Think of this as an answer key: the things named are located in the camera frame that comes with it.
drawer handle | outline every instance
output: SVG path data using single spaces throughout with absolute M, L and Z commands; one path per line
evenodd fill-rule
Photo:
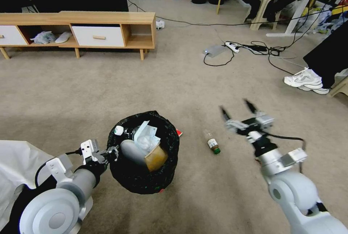
M 93 39 L 106 40 L 105 36 L 93 36 Z

white sheet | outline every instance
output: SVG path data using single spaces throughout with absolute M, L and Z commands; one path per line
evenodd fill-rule
M 23 184 L 35 189 L 38 168 L 53 156 L 27 141 L 0 140 L 0 230 L 8 223 L 13 203 L 21 193 Z M 50 176 L 45 167 L 39 184 Z

green bottle cap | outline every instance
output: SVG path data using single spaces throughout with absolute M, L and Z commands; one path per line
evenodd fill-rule
M 219 154 L 220 153 L 220 149 L 219 148 L 216 148 L 215 150 L 214 150 L 214 154 Z

white drawer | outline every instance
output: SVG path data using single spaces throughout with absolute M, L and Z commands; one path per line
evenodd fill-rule
M 80 46 L 124 47 L 120 27 L 73 26 Z
M 0 45 L 27 45 L 14 25 L 0 25 Z

robotic arm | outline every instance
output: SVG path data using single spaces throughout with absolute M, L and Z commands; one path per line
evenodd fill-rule
M 24 209 L 20 219 L 22 234 L 75 234 L 93 206 L 91 197 L 110 161 L 118 158 L 117 147 L 100 151 L 96 140 L 81 143 L 79 152 L 83 165 L 75 172 L 66 154 L 46 162 L 57 181 L 55 189 L 35 197 Z
M 269 193 L 288 219 L 291 234 L 348 234 L 347 228 L 321 202 L 315 184 L 305 175 L 290 170 L 307 158 L 305 151 L 299 148 L 282 155 L 267 137 L 274 119 L 246 103 L 255 117 L 242 122 L 232 120 L 221 107 L 226 127 L 245 136 L 253 145 Z

